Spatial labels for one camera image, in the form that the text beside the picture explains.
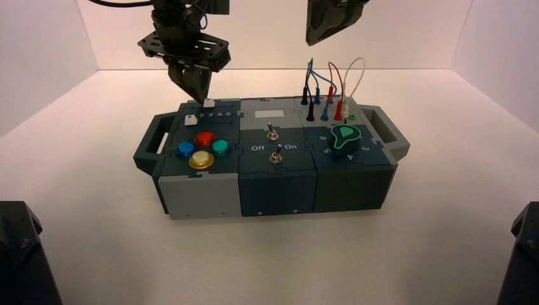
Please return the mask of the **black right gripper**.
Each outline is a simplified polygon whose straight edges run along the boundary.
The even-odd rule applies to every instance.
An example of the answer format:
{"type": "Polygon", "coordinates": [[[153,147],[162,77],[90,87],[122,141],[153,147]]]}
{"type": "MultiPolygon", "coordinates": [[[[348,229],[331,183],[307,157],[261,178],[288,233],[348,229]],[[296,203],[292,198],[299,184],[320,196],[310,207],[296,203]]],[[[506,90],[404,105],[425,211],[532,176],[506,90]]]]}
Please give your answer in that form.
{"type": "Polygon", "coordinates": [[[369,0],[308,1],[306,43],[313,46],[355,24],[369,0]]]}

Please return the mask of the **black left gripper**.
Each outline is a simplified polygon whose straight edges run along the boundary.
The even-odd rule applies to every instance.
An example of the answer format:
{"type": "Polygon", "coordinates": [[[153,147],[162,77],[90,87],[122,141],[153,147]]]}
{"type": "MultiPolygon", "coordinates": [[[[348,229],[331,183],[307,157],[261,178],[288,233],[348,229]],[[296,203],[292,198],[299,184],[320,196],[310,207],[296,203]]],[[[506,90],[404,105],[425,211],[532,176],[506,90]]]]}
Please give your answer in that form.
{"type": "Polygon", "coordinates": [[[169,65],[168,76],[195,101],[208,97],[211,71],[219,72],[231,60],[229,43],[202,32],[197,10],[153,10],[154,31],[138,42],[148,57],[168,57],[202,67],[169,65]]]}

